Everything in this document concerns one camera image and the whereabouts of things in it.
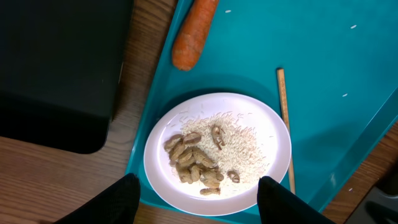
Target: plate rim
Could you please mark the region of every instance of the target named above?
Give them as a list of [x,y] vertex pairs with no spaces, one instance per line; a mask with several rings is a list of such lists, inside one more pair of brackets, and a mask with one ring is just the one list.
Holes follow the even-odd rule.
[[[149,183],[150,186],[152,187],[153,191],[154,191],[163,201],[165,201],[166,203],[168,203],[169,205],[171,205],[173,208],[176,208],[176,209],[178,209],[178,210],[181,210],[181,211],[183,211],[183,212],[185,212],[185,213],[189,213],[189,214],[192,214],[192,215],[199,215],[199,216],[203,216],[203,217],[218,217],[218,216],[231,215],[231,214],[235,214],[235,213],[238,213],[238,212],[242,212],[242,211],[244,211],[244,210],[246,210],[246,209],[249,209],[249,208],[255,206],[255,205],[257,204],[257,200],[256,200],[252,205],[250,205],[250,206],[248,206],[248,207],[247,207],[247,206],[244,206],[244,208],[239,209],[239,210],[235,210],[235,211],[233,211],[233,212],[222,213],[222,214],[216,214],[216,215],[207,215],[207,214],[195,213],[195,212],[190,212],[190,211],[188,211],[188,210],[184,210],[184,209],[182,209],[182,208],[180,208],[180,207],[174,205],[173,203],[169,202],[168,200],[164,199],[164,198],[160,195],[160,193],[158,193],[158,191],[156,191],[154,185],[153,185],[152,182],[151,182],[151,178],[150,178],[149,175],[148,175],[148,171],[147,171],[147,164],[146,164],[146,160],[147,160],[147,159],[146,159],[146,158],[147,158],[148,151],[147,151],[146,149],[147,149],[147,147],[148,147],[148,142],[149,142],[149,140],[150,140],[151,138],[153,138],[153,135],[155,135],[156,133],[159,133],[160,130],[163,130],[163,128],[164,128],[165,125],[161,125],[161,123],[162,123],[161,121],[163,121],[166,117],[169,117],[170,115],[173,115],[173,114],[175,114],[175,113],[179,113],[179,111],[181,111],[182,109],[184,109],[184,108],[186,107],[185,105],[188,104],[190,101],[195,101],[195,100],[197,100],[198,98],[208,98],[208,97],[212,97],[212,96],[215,96],[215,95],[216,95],[217,97],[222,97],[222,96],[233,97],[233,98],[234,98],[234,97],[237,97],[237,98],[239,98],[239,99],[243,99],[243,100],[246,100],[246,101],[247,101],[247,100],[256,101],[256,103],[259,103],[261,106],[265,106],[266,108],[269,109],[269,111],[271,111],[271,113],[273,113],[274,115],[276,115],[276,116],[278,117],[277,120],[282,124],[282,127],[283,127],[283,130],[281,130],[281,131],[283,131],[283,133],[285,133],[285,134],[287,135],[287,137],[288,137],[287,139],[289,140],[289,142],[288,142],[288,147],[289,147],[289,150],[288,150],[288,153],[289,153],[289,162],[288,162],[288,164],[287,164],[287,167],[285,168],[284,176],[281,178],[281,180],[278,180],[278,183],[281,183],[282,180],[283,180],[283,178],[286,176],[287,170],[289,169],[289,165],[290,165],[291,158],[292,158],[292,141],[291,141],[291,137],[290,137],[290,132],[289,132],[289,130],[287,129],[287,127],[286,127],[284,121],[283,121],[282,118],[279,116],[279,114],[276,113],[276,111],[274,111],[270,106],[268,106],[267,104],[265,104],[265,103],[262,102],[262,101],[259,101],[259,100],[256,99],[256,98],[253,98],[253,97],[247,96],[247,95],[243,95],[243,94],[239,94],[239,93],[228,93],[228,92],[208,93],[208,94],[204,94],[204,95],[195,96],[195,97],[193,97],[193,98],[190,98],[190,99],[188,99],[188,100],[185,100],[185,101],[179,103],[178,105],[174,106],[171,110],[169,110],[166,114],[163,115],[163,117],[161,117],[161,118],[158,120],[158,122],[154,125],[154,127],[152,128],[150,134],[148,135],[148,138],[147,138],[147,141],[146,141],[146,144],[145,144],[145,148],[144,148],[144,158],[143,158],[143,160],[144,160],[144,172],[145,172],[145,175],[146,175],[146,177],[147,177],[148,183]],[[253,187],[252,189],[246,191],[245,193],[247,193],[247,192],[252,192],[254,189],[255,189],[255,190],[258,190],[258,185],[255,186],[255,187]]]

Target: black object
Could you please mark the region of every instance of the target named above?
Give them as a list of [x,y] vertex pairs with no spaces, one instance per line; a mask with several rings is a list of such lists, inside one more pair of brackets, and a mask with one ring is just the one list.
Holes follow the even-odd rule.
[[[139,196],[138,178],[128,174],[56,224],[132,224]],[[270,177],[259,181],[257,202],[263,223],[333,223]]]
[[0,3],[0,136],[78,153],[108,131],[132,0]]
[[333,223],[270,177],[260,179],[257,204],[263,223]]
[[128,174],[55,224],[132,224],[139,196],[138,178]]

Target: wooden table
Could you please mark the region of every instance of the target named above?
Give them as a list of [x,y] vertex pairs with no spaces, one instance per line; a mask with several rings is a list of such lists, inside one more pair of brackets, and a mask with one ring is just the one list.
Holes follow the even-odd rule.
[[[50,223],[124,175],[177,0],[137,0],[126,43],[118,107],[105,147],[79,155],[0,138],[0,223]],[[398,156],[398,125],[323,212],[342,223]],[[135,223],[216,223],[141,204]]]

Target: broken peanut shell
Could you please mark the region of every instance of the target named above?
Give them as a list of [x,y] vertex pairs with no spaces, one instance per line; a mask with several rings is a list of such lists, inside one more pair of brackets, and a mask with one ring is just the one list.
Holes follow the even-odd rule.
[[169,140],[167,140],[164,144],[164,149],[166,152],[170,152],[174,146],[181,141],[182,135],[181,134],[175,134],[173,135]]
[[183,141],[184,144],[196,144],[199,143],[201,140],[201,135],[196,132],[192,132],[184,137]]

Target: black laptop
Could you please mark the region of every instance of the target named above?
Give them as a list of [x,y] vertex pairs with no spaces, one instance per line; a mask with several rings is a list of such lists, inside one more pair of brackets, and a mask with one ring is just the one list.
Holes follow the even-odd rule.
[[105,143],[132,0],[0,3],[0,136],[77,153]]

